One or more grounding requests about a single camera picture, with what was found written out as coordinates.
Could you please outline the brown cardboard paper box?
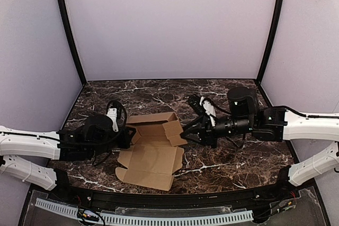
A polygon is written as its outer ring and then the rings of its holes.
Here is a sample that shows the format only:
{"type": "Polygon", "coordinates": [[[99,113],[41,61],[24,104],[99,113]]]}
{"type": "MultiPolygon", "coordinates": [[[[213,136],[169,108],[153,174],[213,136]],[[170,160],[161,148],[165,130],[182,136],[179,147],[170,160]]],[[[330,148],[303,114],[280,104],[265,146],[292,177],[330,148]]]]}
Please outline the brown cardboard paper box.
{"type": "Polygon", "coordinates": [[[116,177],[127,184],[169,191],[174,173],[182,168],[187,141],[175,112],[128,117],[127,126],[136,129],[129,149],[120,151],[116,177]]]}

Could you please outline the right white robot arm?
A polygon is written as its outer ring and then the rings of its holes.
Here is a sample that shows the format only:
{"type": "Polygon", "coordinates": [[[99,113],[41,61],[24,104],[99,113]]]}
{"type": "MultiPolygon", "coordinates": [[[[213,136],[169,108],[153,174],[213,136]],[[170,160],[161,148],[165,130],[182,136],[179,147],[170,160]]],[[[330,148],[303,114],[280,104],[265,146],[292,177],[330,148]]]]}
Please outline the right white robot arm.
{"type": "Polygon", "coordinates": [[[235,87],[227,93],[229,111],[217,117],[213,100],[191,95],[188,104],[197,117],[183,128],[182,139],[216,148],[218,138],[251,134],[260,141],[329,140],[321,152],[279,171],[276,185],[292,189],[338,165],[338,114],[301,113],[287,106],[259,108],[256,90],[235,87]]]}

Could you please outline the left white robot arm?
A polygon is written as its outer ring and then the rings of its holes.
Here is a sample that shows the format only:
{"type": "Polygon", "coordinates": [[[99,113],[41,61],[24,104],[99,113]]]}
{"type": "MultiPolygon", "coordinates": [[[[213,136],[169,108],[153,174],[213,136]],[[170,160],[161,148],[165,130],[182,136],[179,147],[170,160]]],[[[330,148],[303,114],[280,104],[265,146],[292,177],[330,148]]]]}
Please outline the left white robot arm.
{"type": "Polygon", "coordinates": [[[67,173],[32,163],[23,156],[58,161],[91,160],[114,148],[128,149],[136,129],[119,128],[115,117],[90,116],[73,131],[27,132],[1,127],[1,173],[51,191],[69,185],[67,173]]]}

